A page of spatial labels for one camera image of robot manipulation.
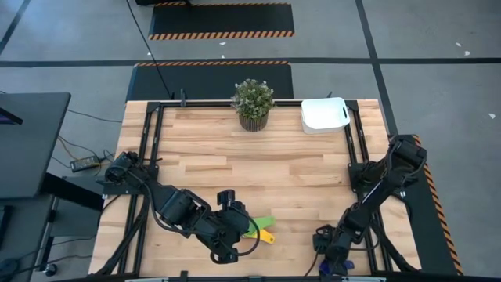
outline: yellow object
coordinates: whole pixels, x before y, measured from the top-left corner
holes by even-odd
[[[274,244],[275,243],[275,237],[268,231],[266,230],[259,230],[259,234],[261,235],[261,240],[268,244]],[[254,232],[254,234],[250,235],[247,238],[258,238],[258,233]]]

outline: gray floor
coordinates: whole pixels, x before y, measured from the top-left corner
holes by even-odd
[[[195,2],[225,2],[194,0]],[[253,2],[237,0],[232,2]],[[367,58],[352,0],[290,0],[296,36],[150,42],[158,59],[253,57]],[[0,0],[0,38],[21,0]],[[363,0],[380,58],[501,57],[498,0]],[[144,31],[151,7],[132,4]],[[149,59],[124,0],[31,0],[0,61]],[[466,274],[501,277],[501,65],[383,65],[400,133],[421,136]],[[0,67],[5,92],[71,92],[70,108],[120,119],[132,67]],[[297,98],[379,98],[370,65],[293,64]],[[497,115],[492,119],[489,114]],[[68,113],[61,135],[101,154],[114,150],[120,126]],[[78,156],[86,152],[71,148]],[[60,144],[54,157],[70,158]],[[69,175],[52,162],[49,171]],[[60,246],[53,258],[88,255],[92,241]],[[61,262],[47,279],[82,277],[88,260]]]

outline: white container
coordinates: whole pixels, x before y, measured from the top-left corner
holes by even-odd
[[[350,123],[343,98],[308,99],[301,103],[301,120],[306,134],[337,132]]]

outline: butcher block tabletop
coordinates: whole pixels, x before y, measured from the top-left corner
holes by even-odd
[[[139,151],[148,101],[128,102],[118,140],[117,155]],[[387,132],[376,99],[358,100],[370,159],[387,151]],[[155,115],[150,126],[146,156],[150,155]],[[303,276],[315,257],[312,234],[320,226],[336,225],[346,208],[356,201],[347,165],[350,161],[344,131],[306,135],[300,107],[276,107],[260,132],[246,132],[230,107],[169,107],[164,110],[158,157],[158,181],[190,189],[218,210],[216,194],[233,189],[250,216],[272,215],[276,222],[266,230],[274,244],[263,241],[237,263],[216,265],[210,251],[195,236],[185,239],[161,229],[148,217],[142,253],[141,277]],[[351,120],[357,159],[362,161],[355,122]],[[124,235],[130,196],[122,195],[101,217],[89,272],[94,273],[112,255]],[[405,205],[389,198],[381,207],[386,233],[407,261],[417,269],[420,261]],[[236,247],[246,251],[254,239]],[[364,244],[353,245],[363,248]],[[378,268],[383,269],[380,249]],[[135,242],[128,254],[132,269]],[[310,275],[318,275],[319,256]],[[351,275],[370,274],[366,251],[351,251]]]

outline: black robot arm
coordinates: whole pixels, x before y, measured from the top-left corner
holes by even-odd
[[[106,170],[105,178],[113,183],[127,183],[139,188],[150,201],[151,212],[157,224],[165,230],[180,233],[188,238],[192,234],[211,250],[211,260],[218,264],[237,262],[239,256],[250,254],[250,249],[239,253],[233,245],[249,230],[249,222],[258,226],[245,210],[245,205],[235,200],[235,191],[218,193],[220,211],[186,189],[172,185],[163,186],[140,164],[137,153],[122,153]]]
[[[423,168],[426,156],[425,149],[396,136],[390,141],[387,154],[382,160],[366,163],[351,178],[352,186],[369,187],[368,193],[360,202],[346,209],[336,227],[322,226],[313,235],[315,251],[325,255],[329,266],[327,274],[348,274],[344,262],[348,258],[351,244],[360,244],[371,227],[401,271],[415,271],[371,219],[388,197],[413,181],[413,176]]]

